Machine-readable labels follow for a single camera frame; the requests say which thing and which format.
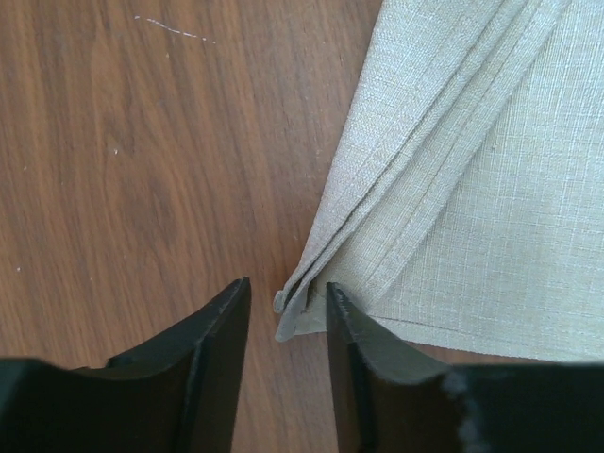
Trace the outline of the beige cloth napkin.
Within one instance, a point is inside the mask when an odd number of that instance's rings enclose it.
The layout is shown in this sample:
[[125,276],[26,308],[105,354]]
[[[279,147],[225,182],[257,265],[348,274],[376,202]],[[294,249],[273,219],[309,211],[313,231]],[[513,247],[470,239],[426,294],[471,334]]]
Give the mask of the beige cloth napkin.
[[382,4],[276,337],[335,282],[403,340],[603,357],[603,5]]

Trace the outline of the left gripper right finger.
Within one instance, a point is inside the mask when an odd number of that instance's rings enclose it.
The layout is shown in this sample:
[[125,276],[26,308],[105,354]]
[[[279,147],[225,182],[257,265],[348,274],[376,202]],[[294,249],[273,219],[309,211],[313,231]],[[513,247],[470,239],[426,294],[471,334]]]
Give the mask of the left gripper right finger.
[[327,285],[327,343],[343,452],[599,452],[599,363],[437,361]]

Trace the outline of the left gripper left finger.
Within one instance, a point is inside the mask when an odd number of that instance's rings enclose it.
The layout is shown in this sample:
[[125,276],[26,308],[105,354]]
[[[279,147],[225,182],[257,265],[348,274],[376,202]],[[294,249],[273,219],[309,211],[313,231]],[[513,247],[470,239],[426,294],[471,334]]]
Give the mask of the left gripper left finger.
[[244,277],[102,368],[3,358],[2,451],[230,451],[250,308]]

